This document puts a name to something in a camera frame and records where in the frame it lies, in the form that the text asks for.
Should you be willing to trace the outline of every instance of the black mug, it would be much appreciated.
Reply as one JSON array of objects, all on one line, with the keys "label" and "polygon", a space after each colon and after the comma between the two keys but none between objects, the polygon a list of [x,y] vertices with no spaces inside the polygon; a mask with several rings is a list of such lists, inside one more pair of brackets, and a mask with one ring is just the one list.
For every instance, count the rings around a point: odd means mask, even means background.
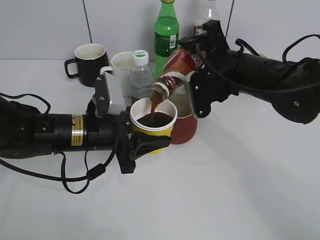
[{"label": "black mug", "polygon": [[[89,43],[79,46],[74,51],[75,58],[64,62],[65,73],[70,79],[79,78],[81,84],[87,87],[94,87],[100,69],[110,66],[107,51],[104,46],[96,43]],[[70,74],[68,65],[76,63],[77,73]]]}]

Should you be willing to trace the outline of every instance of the yellow paper cup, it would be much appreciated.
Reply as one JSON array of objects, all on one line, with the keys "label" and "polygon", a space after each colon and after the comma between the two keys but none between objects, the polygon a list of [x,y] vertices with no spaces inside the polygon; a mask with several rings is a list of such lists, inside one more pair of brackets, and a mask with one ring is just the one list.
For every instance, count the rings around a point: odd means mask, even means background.
[{"label": "yellow paper cup", "polygon": [[[150,114],[151,112],[151,101],[150,99],[144,98],[139,101],[136,101],[130,110],[130,119],[132,122],[132,128],[135,132],[142,132],[151,136],[171,136],[171,132],[174,129],[174,124],[178,117],[178,110],[176,106],[169,100],[164,100],[162,103],[159,104],[159,106],[155,110],[156,112],[168,114],[173,118],[173,120],[162,127],[148,127],[144,126],[141,123],[138,122],[139,119],[144,117],[145,115]],[[155,151],[152,151],[151,154],[157,154],[161,152],[162,149],[158,149]]]}]

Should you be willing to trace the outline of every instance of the bottle cap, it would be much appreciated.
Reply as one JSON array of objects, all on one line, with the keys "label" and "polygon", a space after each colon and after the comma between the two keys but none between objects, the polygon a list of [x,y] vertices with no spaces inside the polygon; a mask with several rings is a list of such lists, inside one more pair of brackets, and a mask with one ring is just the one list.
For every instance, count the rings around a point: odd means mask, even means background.
[{"label": "bottle cap", "polygon": [[136,66],[145,66],[149,63],[149,54],[145,50],[137,50],[133,53],[133,64]]}]

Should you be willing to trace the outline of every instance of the white mug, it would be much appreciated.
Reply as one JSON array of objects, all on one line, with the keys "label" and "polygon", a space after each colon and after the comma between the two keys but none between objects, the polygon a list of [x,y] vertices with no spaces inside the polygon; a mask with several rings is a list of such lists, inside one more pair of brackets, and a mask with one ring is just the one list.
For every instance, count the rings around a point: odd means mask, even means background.
[{"label": "white mug", "polygon": [[[130,98],[129,77],[133,64],[132,51],[120,52],[111,59],[113,75],[120,81],[122,93],[125,98]],[[103,67],[100,72],[102,74],[106,71],[110,71],[110,67]]]}]

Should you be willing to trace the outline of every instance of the paper cup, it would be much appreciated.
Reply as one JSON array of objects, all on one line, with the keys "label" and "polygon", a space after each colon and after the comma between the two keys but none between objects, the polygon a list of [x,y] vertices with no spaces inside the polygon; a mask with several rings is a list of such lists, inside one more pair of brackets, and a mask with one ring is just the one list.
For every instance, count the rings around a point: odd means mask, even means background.
[{"label": "paper cup", "polygon": [[171,144],[185,144],[195,136],[198,119],[193,116],[189,99],[185,94],[176,93],[170,97],[170,101],[178,110],[178,118],[171,133]]},{"label": "paper cup", "polygon": [[132,51],[120,52],[111,59],[113,75],[120,81],[122,93],[125,98],[130,97],[129,77],[133,64]]},{"label": "paper cup", "polygon": [[[142,132],[151,136],[171,136],[171,132],[174,129],[174,124],[177,120],[178,117],[178,111],[176,106],[169,100],[164,100],[162,103],[159,104],[159,106],[156,108],[155,110],[156,112],[160,112],[160,113],[164,113],[164,114],[168,114],[169,116],[171,116],[173,118],[173,120],[162,127],[148,127],[148,126],[144,126],[141,123],[138,122],[139,119],[141,119],[142,117],[144,117],[145,115],[150,114],[151,112],[151,101],[150,99],[144,98],[141,99],[137,102],[135,102],[130,110],[130,119],[132,122],[132,128],[133,131],[136,132]],[[155,150],[153,152],[151,152],[151,154],[156,154],[159,153],[163,150],[162,149],[158,149]]]}]

